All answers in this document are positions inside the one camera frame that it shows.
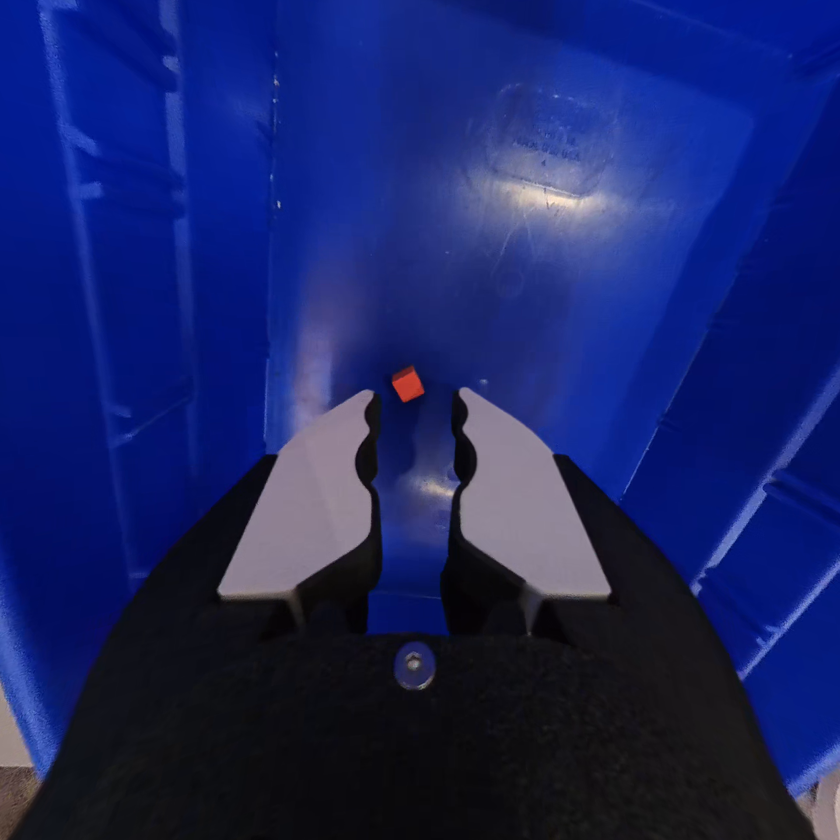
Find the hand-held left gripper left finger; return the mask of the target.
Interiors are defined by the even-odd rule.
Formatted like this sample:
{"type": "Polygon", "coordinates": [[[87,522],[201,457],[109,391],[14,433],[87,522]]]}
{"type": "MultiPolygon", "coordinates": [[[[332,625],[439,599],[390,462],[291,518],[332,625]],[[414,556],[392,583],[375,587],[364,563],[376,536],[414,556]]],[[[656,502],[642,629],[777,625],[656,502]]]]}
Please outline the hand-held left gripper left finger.
{"type": "Polygon", "coordinates": [[[279,451],[218,585],[222,601],[283,602],[299,626],[332,604],[351,629],[367,627],[382,574],[381,409],[373,391],[358,392],[279,451]]]}

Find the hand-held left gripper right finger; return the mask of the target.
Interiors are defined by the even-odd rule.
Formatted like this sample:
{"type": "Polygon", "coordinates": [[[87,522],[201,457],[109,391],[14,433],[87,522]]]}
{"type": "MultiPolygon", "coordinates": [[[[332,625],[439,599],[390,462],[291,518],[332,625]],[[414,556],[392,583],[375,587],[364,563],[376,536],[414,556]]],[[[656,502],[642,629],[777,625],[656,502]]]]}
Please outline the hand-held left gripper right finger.
{"type": "Polygon", "coordinates": [[[613,589],[552,449],[464,386],[453,396],[457,487],[440,594],[451,635],[478,635],[494,613],[514,633],[557,605],[611,606],[613,589]]]}

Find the blue plastic bin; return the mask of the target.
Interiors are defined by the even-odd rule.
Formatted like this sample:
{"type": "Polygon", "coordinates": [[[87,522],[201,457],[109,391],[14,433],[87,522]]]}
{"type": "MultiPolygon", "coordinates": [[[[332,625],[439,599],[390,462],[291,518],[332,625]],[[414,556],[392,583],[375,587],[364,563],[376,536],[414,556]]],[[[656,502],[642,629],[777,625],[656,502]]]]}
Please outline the blue plastic bin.
{"type": "Polygon", "coordinates": [[[2,681],[39,779],[167,550],[359,390],[371,630],[443,628],[462,385],[675,562],[791,792],[834,770],[838,2],[2,2],[2,681]]]}

